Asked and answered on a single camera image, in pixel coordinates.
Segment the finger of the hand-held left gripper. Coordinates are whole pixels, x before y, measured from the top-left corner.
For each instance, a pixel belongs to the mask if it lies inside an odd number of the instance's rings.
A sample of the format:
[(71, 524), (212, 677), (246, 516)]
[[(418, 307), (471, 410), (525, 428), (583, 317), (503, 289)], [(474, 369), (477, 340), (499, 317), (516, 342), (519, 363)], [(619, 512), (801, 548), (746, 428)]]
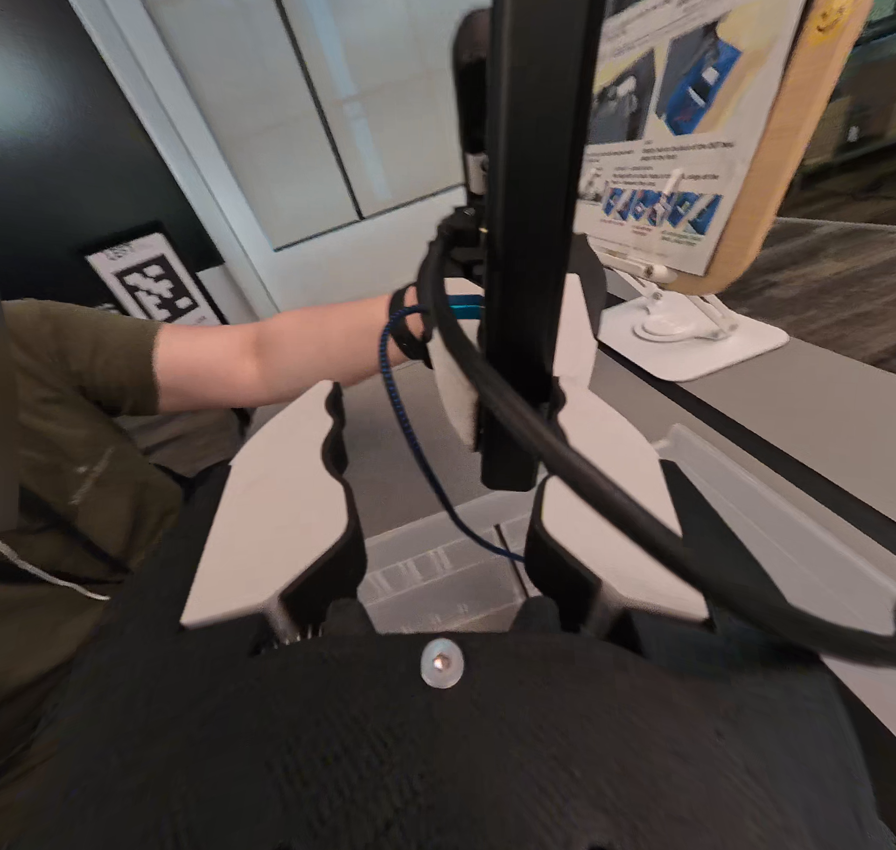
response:
[(580, 277), (567, 273), (554, 348), (553, 375), (589, 385), (598, 352)]
[(428, 355), (442, 408), (466, 448), (477, 447), (478, 394), (442, 336), (432, 336)]

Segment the black wristband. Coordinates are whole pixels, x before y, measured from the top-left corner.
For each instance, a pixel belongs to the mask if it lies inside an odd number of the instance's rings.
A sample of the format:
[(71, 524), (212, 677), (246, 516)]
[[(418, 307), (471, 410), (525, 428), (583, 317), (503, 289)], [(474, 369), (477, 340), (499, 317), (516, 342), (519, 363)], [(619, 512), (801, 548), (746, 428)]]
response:
[[(428, 351), (428, 341), (431, 333), (422, 315), (417, 312), (405, 314), (399, 317), (399, 313), (417, 305), (417, 286), (415, 283), (400, 286), (389, 300), (388, 318), (392, 324), (391, 341), (398, 351), (409, 362), (421, 362), (430, 370), (432, 361)], [(420, 316), (420, 327), (413, 328), (409, 324), (409, 318)]]

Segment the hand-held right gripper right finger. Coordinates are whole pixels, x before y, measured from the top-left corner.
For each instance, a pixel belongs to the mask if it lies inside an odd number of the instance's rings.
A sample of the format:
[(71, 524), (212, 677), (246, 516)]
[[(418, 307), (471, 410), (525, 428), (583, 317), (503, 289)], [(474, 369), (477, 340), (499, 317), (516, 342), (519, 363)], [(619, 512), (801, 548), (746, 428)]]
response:
[[(665, 527), (682, 536), (658, 453), (643, 434), (585, 385), (559, 381), (556, 422), (570, 445)], [(614, 622), (646, 611), (704, 622), (703, 595), (661, 566), (581, 500), (562, 480), (542, 481), (525, 547), (532, 584), (552, 598), (562, 622)]]

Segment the black panel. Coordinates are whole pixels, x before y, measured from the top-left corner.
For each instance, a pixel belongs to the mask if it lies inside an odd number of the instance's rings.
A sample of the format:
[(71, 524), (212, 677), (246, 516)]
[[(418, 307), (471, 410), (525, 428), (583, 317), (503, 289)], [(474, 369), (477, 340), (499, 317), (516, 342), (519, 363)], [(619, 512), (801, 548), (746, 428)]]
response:
[(4, 300), (114, 305), (87, 255), (153, 232), (223, 264), (68, 0), (1, 0), (1, 134)]

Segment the frosted glass partition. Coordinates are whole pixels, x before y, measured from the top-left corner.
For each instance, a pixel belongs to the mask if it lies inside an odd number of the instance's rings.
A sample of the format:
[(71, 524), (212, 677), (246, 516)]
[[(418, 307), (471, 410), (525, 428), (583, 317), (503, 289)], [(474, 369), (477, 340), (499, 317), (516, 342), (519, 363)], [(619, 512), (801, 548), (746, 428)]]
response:
[(450, 46), (490, 0), (143, 0), (275, 249), (462, 181)]

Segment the black white marker sign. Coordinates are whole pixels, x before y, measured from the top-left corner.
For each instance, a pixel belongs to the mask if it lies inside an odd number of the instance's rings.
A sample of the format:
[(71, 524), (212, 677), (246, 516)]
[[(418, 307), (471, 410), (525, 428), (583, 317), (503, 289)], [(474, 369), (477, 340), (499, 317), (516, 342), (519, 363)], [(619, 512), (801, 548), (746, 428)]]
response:
[(160, 229), (103, 248), (84, 260), (119, 307), (134, 318), (181, 326), (220, 326), (223, 319)]

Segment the instruction poster board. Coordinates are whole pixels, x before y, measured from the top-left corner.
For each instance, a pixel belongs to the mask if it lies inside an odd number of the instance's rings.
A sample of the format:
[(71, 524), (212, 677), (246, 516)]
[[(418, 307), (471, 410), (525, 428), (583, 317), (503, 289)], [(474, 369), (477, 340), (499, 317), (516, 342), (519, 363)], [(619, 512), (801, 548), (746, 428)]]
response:
[(606, 0), (574, 231), (683, 295), (756, 259), (874, 0)]

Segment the black usb hub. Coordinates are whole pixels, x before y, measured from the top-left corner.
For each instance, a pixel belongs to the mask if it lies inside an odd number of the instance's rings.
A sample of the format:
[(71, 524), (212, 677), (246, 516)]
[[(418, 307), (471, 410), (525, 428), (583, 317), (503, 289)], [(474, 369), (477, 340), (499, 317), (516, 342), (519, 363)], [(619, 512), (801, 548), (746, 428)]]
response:
[(547, 421), (606, 0), (493, 0), (487, 56), (487, 363)]

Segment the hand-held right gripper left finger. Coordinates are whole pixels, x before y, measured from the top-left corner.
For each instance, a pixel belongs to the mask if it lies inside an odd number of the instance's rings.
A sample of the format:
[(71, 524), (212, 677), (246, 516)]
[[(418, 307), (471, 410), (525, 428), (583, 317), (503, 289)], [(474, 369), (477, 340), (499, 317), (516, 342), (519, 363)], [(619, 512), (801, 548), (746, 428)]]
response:
[(320, 382), (232, 459), (185, 629), (257, 614), (272, 630), (320, 630), (334, 603), (357, 598), (367, 560), (345, 423), (342, 387)]

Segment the clear plastic storage box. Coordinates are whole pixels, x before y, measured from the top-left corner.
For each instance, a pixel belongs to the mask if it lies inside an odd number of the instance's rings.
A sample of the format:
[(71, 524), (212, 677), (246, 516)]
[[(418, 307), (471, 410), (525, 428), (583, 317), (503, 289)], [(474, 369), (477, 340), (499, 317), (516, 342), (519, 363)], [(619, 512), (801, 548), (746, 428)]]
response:
[[(659, 446), (792, 604), (890, 630), (891, 576), (685, 427)], [(359, 596), (382, 632), (502, 631), (538, 593), (520, 563), (482, 549), (443, 513), (376, 535), (366, 549)]]

